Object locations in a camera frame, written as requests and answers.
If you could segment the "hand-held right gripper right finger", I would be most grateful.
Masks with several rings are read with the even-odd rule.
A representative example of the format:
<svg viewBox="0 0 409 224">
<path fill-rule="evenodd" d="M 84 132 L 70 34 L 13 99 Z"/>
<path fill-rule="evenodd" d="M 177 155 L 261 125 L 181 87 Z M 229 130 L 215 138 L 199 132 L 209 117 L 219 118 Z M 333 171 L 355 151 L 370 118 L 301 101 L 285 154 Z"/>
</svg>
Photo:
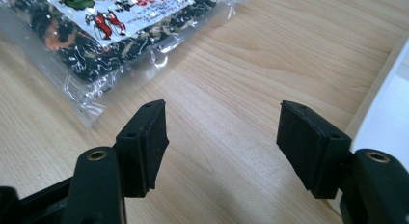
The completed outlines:
<svg viewBox="0 0 409 224">
<path fill-rule="evenodd" d="M 351 138 L 310 107 L 281 103 L 277 145 L 316 199 L 334 199 Z"/>
</svg>

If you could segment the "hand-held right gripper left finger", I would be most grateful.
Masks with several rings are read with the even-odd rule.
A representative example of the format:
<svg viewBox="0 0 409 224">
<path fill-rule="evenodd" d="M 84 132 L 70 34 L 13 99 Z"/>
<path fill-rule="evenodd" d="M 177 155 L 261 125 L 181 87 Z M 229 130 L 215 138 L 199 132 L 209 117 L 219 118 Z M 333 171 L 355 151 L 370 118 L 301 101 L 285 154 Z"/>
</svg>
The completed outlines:
<svg viewBox="0 0 409 224">
<path fill-rule="evenodd" d="M 125 197 L 143 198 L 155 189 L 161 161 L 169 145 L 165 105 L 163 99 L 144 104 L 116 137 L 114 149 Z"/>
</svg>

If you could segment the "clear bag of dried food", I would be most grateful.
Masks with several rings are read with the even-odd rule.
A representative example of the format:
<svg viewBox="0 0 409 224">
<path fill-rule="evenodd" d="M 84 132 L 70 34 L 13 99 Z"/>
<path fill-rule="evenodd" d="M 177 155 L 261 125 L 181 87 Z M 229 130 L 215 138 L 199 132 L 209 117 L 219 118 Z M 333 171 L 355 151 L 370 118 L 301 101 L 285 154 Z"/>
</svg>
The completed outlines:
<svg viewBox="0 0 409 224">
<path fill-rule="evenodd" d="M 0 0 L 6 33 L 90 126 L 112 89 L 166 67 L 168 54 L 250 0 Z"/>
</svg>

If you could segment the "white board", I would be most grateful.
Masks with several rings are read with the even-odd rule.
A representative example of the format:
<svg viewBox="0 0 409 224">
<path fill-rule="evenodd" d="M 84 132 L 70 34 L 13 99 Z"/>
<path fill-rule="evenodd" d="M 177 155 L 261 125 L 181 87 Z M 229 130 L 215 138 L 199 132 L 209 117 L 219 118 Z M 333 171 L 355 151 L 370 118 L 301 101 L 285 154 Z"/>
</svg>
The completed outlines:
<svg viewBox="0 0 409 224">
<path fill-rule="evenodd" d="M 373 149 L 396 158 L 409 173 L 409 36 L 393 48 L 346 134 L 350 150 Z"/>
</svg>

